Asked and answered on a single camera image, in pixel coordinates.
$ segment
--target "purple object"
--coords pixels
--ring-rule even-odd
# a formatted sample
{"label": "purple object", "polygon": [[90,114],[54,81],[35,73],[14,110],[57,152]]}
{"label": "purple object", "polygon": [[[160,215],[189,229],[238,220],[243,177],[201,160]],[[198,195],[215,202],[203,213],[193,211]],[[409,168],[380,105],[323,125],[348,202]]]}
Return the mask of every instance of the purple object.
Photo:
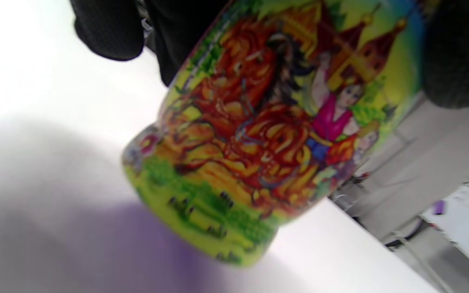
{"label": "purple object", "polygon": [[443,215],[445,213],[445,201],[439,200],[434,204],[434,215]]}

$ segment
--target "black fabric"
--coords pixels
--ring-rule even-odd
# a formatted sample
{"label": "black fabric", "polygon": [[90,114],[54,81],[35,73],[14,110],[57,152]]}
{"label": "black fabric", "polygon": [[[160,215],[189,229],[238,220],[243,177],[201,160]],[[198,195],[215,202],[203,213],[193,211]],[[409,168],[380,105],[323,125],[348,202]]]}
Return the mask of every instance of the black fabric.
{"label": "black fabric", "polygon": [[90,50],[126,61],[140,55],[144,30],[135,0],[71,0],[75,29]]}
{"label": "black fabric", "polygon": [[[145,0],[154,28],[148,39],[157,54],[160,75],[169,85],[228,0]],[[141,54],[144,42],[136,0],[71,0],[75,29],[90,50],[128,61]]]}
{"label": "black fabric", "polygon": [[428,29],[424,90],[444,108],[469,107],[469,0],[444,0]]}
{"label": "black fabric", "polygon": [[145,0],[160,76],[169,85],[228,0]]}

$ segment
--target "castle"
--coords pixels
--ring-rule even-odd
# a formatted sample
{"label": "castle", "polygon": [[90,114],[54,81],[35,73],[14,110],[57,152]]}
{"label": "castle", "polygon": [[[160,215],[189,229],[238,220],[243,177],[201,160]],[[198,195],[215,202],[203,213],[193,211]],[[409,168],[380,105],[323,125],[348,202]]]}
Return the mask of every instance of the castle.
{"label": "castle", "polygon": [[340,32],[335,30],[324,0],[313,0],[299,7],[280,11],[275,17],[279,18],[285,33],[296,37],[311,61],[315,61],[322,52],[331,53],[328,86],[337,91],[348,79],[369,83],[381,74],[397,37],[405,30],[408,17],[413,12],[410,11],[388,31],[359,48],[363,31],[373,24],[374,16],[380,8],[381,5],[377,4],[370,13],[361,17],[358,24]]}

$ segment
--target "metal leg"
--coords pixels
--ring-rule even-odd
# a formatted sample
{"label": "metal leg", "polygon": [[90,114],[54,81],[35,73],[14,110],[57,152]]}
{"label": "metal leg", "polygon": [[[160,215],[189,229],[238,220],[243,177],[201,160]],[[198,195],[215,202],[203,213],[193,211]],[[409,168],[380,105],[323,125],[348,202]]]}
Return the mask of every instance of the metal leg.
{"label": "metal leg", "polygon": [[403,244],[406,250],[408,250],[408,252],[413,256],[413,258],[415,258],[419,265],[423,267],[423,269],[428,273],[430,278],[435,282],[435,284],[437,284],[437,286],[443,293],[454,293],[452,289],[443,281],[443,279],[439,277],[436,271],[434,271],[434,269],[432,269],[432,267],[430,267],[430,265],[428,265],[426,261],[424,261],[415,253],[411,243],[409,243],[409,241],[407,241],[404,236],[399,234],[397,231],[392,232],[392,234]]}

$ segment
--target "painted mug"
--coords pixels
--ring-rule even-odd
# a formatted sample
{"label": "painted mug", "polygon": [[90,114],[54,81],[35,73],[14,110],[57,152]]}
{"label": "painted mug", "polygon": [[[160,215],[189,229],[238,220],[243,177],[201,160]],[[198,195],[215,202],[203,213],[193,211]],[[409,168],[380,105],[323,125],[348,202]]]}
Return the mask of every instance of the painted mug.
{"label": "painted mug", "polygon": [[435,2],[232,1],[125,150],[129,180],[198,249],[255,263],[410,110]]}

